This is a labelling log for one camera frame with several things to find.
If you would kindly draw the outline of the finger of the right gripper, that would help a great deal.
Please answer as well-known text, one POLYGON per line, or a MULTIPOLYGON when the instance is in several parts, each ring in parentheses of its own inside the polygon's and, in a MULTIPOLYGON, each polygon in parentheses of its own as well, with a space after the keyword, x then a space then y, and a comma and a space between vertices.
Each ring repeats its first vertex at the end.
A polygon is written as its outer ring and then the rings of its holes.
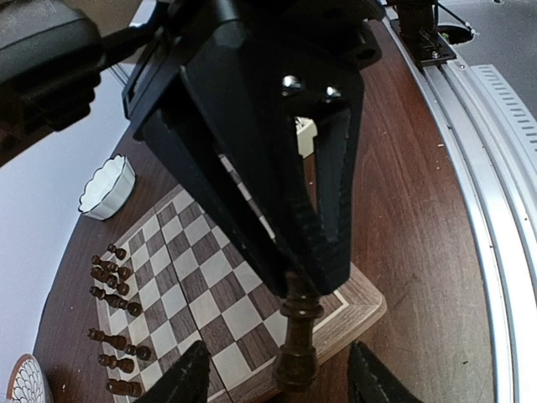
POLYGON ((299 267, 319 292, 332 292, 350 276, 352 184, 360 137, 362 101, 291 101, 289 117, 314 121, 315 202, 305 186, 303 159, 292 134, 289 152, 289 242, 299 267))
POLYGON ((290 261, 278 251, 264 225, 227 173, 180 69, 147 74, 142 96, 146 145, 164 168, 194 197, 276 296, 289 287, 290 261))

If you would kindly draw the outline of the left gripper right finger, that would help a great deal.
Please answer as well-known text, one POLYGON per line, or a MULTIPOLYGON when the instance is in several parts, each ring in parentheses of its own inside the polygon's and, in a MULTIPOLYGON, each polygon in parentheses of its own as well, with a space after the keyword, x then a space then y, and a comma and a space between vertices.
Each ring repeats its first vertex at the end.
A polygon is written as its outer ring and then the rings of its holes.
POLYGON ((365 343, 351 344, 347 362, 349 402, 420 403, 365 343))

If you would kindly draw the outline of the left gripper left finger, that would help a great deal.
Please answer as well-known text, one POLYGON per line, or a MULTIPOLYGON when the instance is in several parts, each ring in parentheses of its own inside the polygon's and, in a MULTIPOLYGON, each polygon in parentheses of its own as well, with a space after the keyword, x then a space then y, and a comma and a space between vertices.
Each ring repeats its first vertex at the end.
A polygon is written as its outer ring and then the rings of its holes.
POLYGON ((207 402, 209 373, 209 351, 203 341, 197 340, 142 396, 142 402, 207 402))

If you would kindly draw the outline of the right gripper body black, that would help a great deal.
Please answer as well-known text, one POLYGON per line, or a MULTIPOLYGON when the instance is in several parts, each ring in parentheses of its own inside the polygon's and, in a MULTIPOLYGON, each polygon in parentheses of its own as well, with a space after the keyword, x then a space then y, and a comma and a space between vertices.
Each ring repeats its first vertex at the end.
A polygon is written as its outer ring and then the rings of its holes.
POLYGON ((376 1, 158 2, 128 36, 142 56, 125 113, 174 176, 302 171, 294 120, 313 120, 320 176, 350 176, 362 116, 362 69, 381 51, 376 1))

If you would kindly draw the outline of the dark chess pawn piece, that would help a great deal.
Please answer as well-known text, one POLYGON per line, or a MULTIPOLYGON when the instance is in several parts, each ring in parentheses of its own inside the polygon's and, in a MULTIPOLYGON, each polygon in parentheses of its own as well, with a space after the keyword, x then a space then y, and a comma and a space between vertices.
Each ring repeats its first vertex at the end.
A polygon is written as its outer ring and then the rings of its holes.
POLYGON ((109 369, 119 369, 123 373, 131 374, 134 371, 134 362, 132 359, 118 359, 113 355, 99 354, 97 362, 109 369))

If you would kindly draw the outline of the tall dark chess piece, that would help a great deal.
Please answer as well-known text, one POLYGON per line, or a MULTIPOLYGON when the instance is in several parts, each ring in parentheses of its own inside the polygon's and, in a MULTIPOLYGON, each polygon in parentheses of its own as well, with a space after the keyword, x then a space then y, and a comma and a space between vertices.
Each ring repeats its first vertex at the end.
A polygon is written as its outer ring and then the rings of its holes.
POLYGON ((280 390, 299 393, 313 384, 318 373, 313 331, 324 310, 321 296, 308 280, 292 271, 285 277, 288 292, 280 312, 287 318, 287 329, 274 364, 274 378, 280 390))

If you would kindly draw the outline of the dark chess bishop piece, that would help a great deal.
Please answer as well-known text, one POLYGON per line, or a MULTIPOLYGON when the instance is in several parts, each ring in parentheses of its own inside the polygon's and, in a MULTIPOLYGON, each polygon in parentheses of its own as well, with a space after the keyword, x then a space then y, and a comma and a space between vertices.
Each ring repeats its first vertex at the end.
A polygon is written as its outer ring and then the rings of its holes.
POLYGON ((127 345, 127 339, 124 336, 107 335, 103 331, 95 329, 95 328, 90 328, 88 330, 87 336, 92 341, 109 344, 113 348, 120 350, 120 351, 123 351, 127 345))

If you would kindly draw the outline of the wooden chess board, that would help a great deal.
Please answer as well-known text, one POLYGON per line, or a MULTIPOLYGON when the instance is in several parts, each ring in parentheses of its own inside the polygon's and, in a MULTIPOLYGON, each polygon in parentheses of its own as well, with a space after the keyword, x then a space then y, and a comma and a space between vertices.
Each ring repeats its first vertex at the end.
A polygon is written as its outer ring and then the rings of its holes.
POLYGON ((151 207, 116 245, 132 271, 127 298, 143 310, 134 317, 99 301, 99 326, 152 354, 131 373, 108 370, 109 378, 147 390, 200 340, 211 355, 210 402, 254 402, 274 391, 287 327, 280 300, 185 189, 151 207))

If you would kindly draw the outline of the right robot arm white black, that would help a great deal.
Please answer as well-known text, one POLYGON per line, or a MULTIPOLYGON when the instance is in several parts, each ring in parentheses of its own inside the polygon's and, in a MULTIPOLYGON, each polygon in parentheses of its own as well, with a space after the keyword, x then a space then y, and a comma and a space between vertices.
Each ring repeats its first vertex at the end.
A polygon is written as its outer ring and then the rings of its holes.
POLYGON ((85 118, 101 73, 133 137, 278 296, 295 272, 327 295, 350 276, 361 70, 381 58, 377 1, 159 1, 102 35, 61 1, 1 5, 1 161, 85 118))

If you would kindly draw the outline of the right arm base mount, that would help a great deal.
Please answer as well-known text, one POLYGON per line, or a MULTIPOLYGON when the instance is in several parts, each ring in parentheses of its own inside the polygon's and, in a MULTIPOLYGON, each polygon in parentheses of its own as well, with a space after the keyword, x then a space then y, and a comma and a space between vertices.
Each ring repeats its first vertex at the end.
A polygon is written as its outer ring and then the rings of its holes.
POLYGON ((390 25, 419 68, 456 58, 454 44, 473 40, 477 31, 439 1, 388 1, 397 13, 390 25))

